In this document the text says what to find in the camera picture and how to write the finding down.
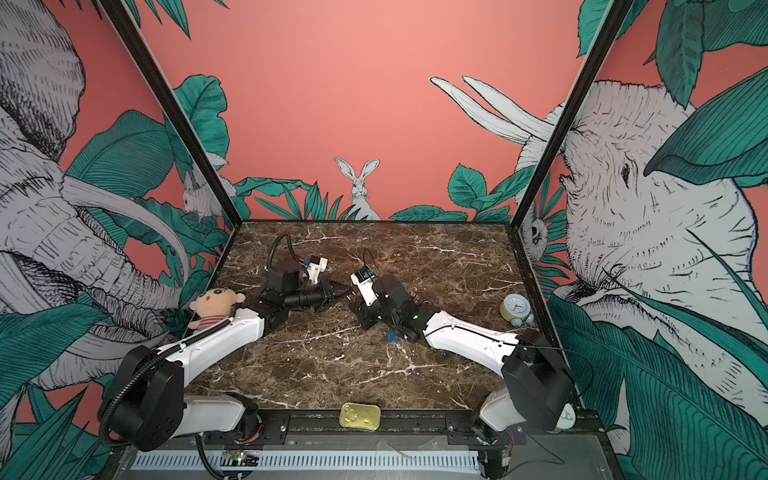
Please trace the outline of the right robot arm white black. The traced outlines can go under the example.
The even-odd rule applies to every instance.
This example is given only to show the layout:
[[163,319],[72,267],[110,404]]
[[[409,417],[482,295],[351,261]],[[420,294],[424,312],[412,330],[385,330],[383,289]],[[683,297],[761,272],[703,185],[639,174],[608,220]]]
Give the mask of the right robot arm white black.
[[367,268],[350,279],[359,292],[350,309],[363,328],[385,324],[403,340],[459,355],[503,379],[505,387],[489,394],[478,413],[491,430],[526,425],[556,431],[575,425],[572,371],[540,332],[500,332],[466,322],[417,302],[394,276]]

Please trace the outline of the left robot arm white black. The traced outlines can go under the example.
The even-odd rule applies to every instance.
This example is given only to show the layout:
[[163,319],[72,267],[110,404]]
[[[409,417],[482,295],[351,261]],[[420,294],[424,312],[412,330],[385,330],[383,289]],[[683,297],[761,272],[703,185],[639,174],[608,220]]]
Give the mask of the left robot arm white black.
[[210,289],[190,303],[192,334],[161,347],[138,346],[122,360],[98,413],[100,442],[147,452],[174,437],[234,432],[239,441],[261,431],[258,407],[241,394],[195,396],[186,387],[220,360],[263,338],[290,313],[322,312],[338,301],[327,259],[279,261],[253,297]]

